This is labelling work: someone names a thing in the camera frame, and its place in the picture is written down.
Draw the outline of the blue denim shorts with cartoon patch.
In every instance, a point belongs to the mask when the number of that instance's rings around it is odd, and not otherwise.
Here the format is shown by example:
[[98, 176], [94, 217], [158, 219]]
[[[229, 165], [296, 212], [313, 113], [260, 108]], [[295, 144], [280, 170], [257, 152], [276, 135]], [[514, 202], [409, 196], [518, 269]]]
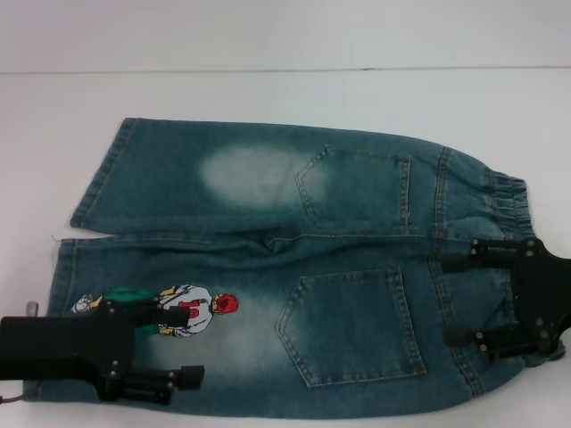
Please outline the blue denim shorts with cartoon patch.
[[173, 413], [346, 419], [425, 413], [489, 393], [566, 347], [494, 363], [444, 331], [514, 325], [506, 269], [447, 273], [478, 238], [534, 236], [523, 180], [406, 136], [125, 119], [70, 224], [47, 312], [159, 298], [137, 366], [202, 365]]

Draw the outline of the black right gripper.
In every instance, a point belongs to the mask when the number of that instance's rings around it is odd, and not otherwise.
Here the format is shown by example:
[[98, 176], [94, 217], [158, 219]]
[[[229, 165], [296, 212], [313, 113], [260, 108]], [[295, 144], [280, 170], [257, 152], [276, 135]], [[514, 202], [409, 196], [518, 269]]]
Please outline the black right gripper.
[[465, 252], [443, 254], [439, 265], [444, 274], [477, 269], [512, 273], [517, 323], [491, 329], [444, 327], [443, 341], [450, 348], [476, 346], [486, 358], [514, 358], [520, 355], [521, 328], [535, 352], [550, 355], [571, 328], [571, 259], [553, 255], [538, 238], [521, 243], [474, 238]]

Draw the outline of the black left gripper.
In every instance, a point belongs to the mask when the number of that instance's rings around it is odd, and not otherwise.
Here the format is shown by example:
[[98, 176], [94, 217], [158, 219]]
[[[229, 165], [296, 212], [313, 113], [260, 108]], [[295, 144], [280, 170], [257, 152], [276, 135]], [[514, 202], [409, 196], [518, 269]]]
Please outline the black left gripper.
[[175, 390], [199, 390], [204, 366], [130, 371], [135, 327], [186, 327], [188, 310], [158, 298], [110, 304], [73, 317], [3, 317], [0, 381], [73, 379], [90, 383], [102, 400], [169, 404]]

